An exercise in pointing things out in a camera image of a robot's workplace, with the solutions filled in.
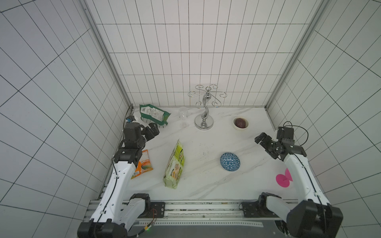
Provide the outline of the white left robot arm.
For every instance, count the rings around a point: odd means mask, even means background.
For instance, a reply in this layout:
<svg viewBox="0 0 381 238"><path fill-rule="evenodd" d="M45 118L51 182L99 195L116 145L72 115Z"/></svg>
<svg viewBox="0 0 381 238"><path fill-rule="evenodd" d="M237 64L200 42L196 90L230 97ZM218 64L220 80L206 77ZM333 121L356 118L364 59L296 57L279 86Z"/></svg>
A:
<svg viewBox="0 0 381 238"><path fill-rule="evenodd" d="M158 134L156 123L145 127L130 122L124 126L122 140L112 157L113 167L107 188L90 220L79 225L79 238L130 238L129 230L137 218L150 214L152 208L148 194L134 194L127 204L124 204L123 196L146 143Z"/></svg>

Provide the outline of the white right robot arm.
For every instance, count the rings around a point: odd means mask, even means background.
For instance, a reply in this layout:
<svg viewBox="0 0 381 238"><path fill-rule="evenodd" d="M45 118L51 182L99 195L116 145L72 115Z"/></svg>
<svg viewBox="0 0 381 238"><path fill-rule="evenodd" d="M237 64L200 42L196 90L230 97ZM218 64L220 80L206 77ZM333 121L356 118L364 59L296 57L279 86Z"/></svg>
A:
<svg viewBox="0 0 381 238"><path fill-rule="evenodd" d="M280 135L277 141L266 133L255 138L274 159L283 161L290 172L296 189L298 204L291 207L280 196L263 192L258 199L257 211L262 216L274 214L282 219L295 238L336 237L343 214L331 205L313 177L303 147L295 145L293 133Z"/></svg>

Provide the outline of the green oats bag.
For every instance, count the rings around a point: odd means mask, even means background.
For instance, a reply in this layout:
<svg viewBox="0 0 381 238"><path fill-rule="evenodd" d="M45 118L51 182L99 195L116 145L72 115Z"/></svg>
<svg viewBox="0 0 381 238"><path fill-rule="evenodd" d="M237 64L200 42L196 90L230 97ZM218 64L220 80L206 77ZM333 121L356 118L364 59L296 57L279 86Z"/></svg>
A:
<svg viewBox="0 0 381 238"><path fill-rule="evenodd" d="M185 159L183 145L178 140L164 173L163 181L166 187L177 188L184 170Z"/></svg>

